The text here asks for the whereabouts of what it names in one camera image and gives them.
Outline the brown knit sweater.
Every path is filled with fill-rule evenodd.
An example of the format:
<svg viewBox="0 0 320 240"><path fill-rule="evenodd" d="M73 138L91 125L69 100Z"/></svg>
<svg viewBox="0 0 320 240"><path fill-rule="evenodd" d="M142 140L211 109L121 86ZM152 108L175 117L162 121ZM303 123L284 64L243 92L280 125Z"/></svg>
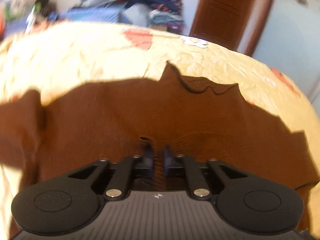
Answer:
<svg viewBox="0 0 320 240"><path fill-rule="evenodd" d="M172 64L1 105L1 161L22 169L12 239L311 239L304 133Z"/></svg>

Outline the pile of mixed clothes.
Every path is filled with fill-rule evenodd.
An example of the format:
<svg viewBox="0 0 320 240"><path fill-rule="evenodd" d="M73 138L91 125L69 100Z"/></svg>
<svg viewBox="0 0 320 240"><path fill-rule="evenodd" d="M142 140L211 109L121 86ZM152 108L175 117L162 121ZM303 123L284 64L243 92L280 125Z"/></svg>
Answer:
<svg viewBox="0 0 320 240"><path fill-rule="evenodd" d="M140 26L184 29L183 0L81 0L81 8L119 8L127 20Z"/></svg>

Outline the yellow floral bed sheet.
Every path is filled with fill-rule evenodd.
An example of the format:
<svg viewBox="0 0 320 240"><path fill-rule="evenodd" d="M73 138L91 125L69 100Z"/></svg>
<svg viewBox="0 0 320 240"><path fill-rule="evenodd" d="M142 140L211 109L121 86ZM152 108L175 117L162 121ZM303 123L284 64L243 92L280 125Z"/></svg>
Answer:
<svg viewBox="0 0 320 240"><path fill-rule="evenodd" d="M319 118L286 76L217 44L63 22L1 44L1 239L23 186L165 146L286 184L319 235Z"/></svg>

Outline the brown wooden door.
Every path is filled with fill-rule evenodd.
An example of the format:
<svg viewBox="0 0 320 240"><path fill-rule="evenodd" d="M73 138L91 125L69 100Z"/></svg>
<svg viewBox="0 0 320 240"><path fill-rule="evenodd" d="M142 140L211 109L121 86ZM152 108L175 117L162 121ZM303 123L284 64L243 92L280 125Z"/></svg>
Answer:
<svg viewBox="0 0 320 240"><path fill-rule="evenodd" d="M252 56L273 0L200 0L190 35Z"/></svg>

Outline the blue fabric box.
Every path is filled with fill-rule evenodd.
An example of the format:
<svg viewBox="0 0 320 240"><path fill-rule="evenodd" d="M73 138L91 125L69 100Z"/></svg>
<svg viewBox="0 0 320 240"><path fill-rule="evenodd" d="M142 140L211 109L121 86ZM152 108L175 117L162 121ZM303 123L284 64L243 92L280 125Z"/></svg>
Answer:
<svg viewBox="0 0 320 240"><path fill-rule="evenodd" d="M118 8L72 8L58 16L60 20L73 22L107 22L131 24Z"/></svg>

